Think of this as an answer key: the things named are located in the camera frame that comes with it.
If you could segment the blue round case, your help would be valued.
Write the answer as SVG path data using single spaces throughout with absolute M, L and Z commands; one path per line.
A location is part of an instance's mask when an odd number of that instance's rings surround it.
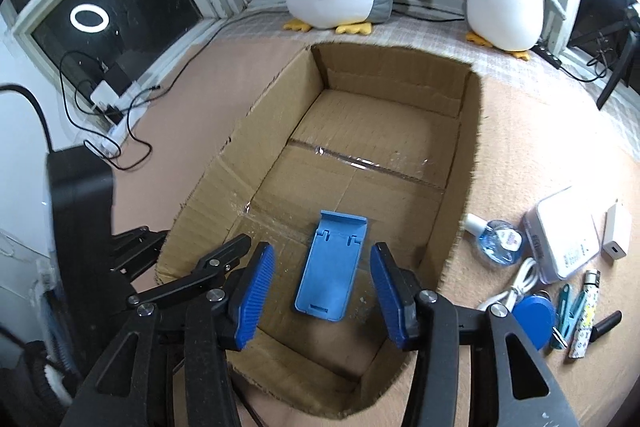
M 555 325 L 555 307 L 541 295 L 531 295 L 517 303 L 512 314 L 537 350 L 546 347 Z

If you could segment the blue phone stand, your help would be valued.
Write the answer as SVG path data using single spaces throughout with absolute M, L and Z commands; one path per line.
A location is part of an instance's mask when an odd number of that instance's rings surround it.
M 295 310 L 317 319 L 344 319 L 368 220 L 322 210 L 294 301 Z

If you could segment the patterned white lighter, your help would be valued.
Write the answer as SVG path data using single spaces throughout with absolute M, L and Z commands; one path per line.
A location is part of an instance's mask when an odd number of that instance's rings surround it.
M 584 286 L 582 286 L 584 306 L 574 330 L 570 351 L 568 351 L 570 360 L 582 359 L 587 353 L 600 298 L 600 278 L 601 273 L 598 270 L 588 270 L 585 273 Z

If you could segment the blue clothespin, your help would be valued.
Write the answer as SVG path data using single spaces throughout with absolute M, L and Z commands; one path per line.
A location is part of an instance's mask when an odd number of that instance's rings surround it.
M 558 296 L 555 309 L 555 325 L 552 329 L 550 347 L 555 350 L 566 349 L 572 341 L 573 334 L 582 317 L 587 302 L 585 291 L 573 297 L 572 286 L 564 284 Z

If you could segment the white rectangular tin box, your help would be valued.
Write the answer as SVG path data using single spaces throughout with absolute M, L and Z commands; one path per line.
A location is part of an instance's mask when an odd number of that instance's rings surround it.
M 596 226 L 574 187 L 541 199 L 525 213 L 523 225 L 543 284 L 569 279 L 599 254 Z

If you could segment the white usb power adapter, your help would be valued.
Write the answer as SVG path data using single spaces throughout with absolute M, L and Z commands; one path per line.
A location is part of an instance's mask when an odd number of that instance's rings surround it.
M 608 257 L 620 260 L 628 255 L 631 240 L 631 214 L 616 200 L 605 215 L 602 249 Z

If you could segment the brown cardboard box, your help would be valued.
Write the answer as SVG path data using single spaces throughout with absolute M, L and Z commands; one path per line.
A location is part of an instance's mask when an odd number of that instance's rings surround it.
M 215 153 L 158 276 L 181 277 L 239 234 L 270 244 L 264 312 L 232 366 L 311 415 L 370 407 L 407 360 L 376 303 L 370 249 L 439 277 L 471 184 L 480 78 L 421 50 L 279 42 L 232 46 L 189 80 L 182 118 Z

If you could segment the black light stand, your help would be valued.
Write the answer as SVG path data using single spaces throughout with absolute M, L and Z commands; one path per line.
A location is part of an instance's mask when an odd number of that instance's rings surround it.
M 597 109 L 605 106 L 608 98 L 622 80 L 625 81 L 625 84 L 628 84 L 626 74 L 630 71 L 631 65 L 634 62 L 634 56 L 639 51 L 639 3 L 636 2 L 629 5 L 625 10 L 623 19 L 619 22 L 603 26 L 595 31 L 587 32 L 585 35 L 571 38 L 567 43 L 568 46 L 581 46 L 590 41 L 600 42 L 602 39 L 612 37 L 612 35 L 619 34 L 620 32 L 626 35 L 625 44 L 620 53 L 616 54 L 611 75 L 608 77 L 608 81 L 605 83 L 602 92 L 597 98 Z

